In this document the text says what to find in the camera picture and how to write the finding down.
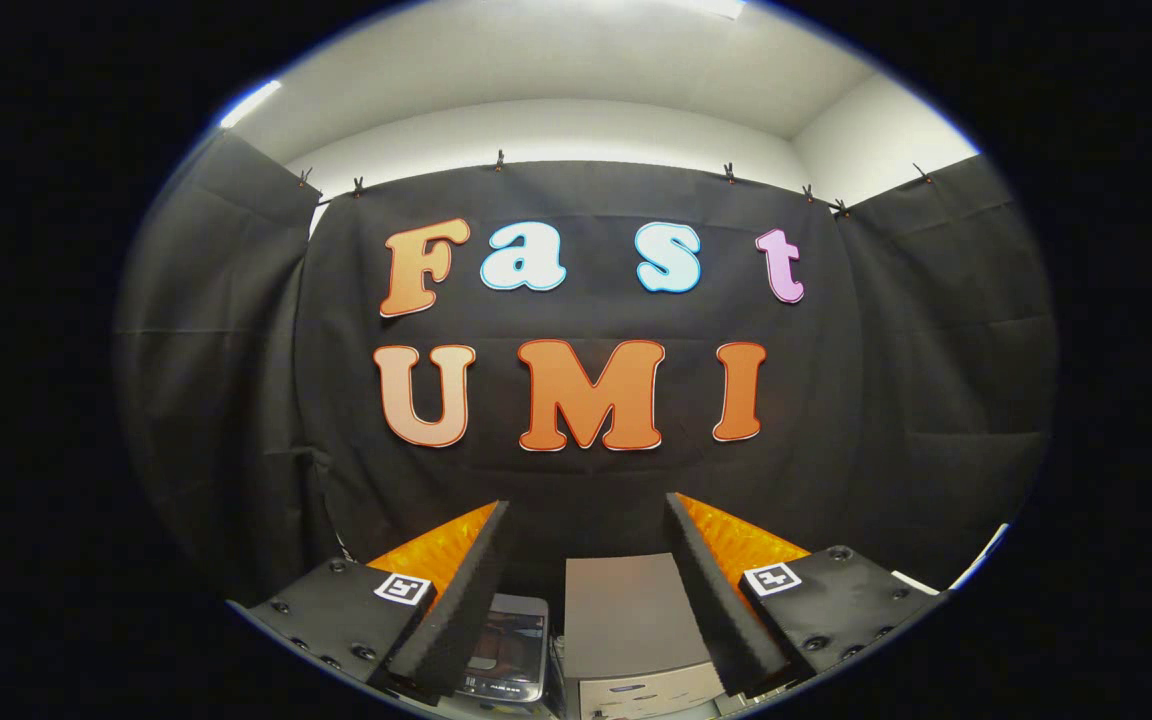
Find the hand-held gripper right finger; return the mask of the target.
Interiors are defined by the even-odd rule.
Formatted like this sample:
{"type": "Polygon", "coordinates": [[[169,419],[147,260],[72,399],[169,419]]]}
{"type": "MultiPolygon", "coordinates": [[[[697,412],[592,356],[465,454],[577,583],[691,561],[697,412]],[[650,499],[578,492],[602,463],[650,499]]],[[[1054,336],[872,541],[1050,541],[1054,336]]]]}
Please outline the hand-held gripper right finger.
{"type": "Polygon", "coordinates": [[[810,552],[695,498],[664,526],[723,692],[755,698],[841,673],[948,597],[835,544],[810,552]]]}

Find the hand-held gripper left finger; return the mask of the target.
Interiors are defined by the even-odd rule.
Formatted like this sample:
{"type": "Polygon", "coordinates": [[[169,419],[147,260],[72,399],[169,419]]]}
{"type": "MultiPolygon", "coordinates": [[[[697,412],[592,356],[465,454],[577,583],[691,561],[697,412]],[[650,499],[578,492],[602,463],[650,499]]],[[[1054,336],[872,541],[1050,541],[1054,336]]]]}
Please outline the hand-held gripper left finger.
{"type": "Polygon", "coordinates": [[[495,501],[389,552],[329,558],[262,602],[230,609],[364,694],[435,706],[456,694],[505,571],[509,502],[495,501]]]}

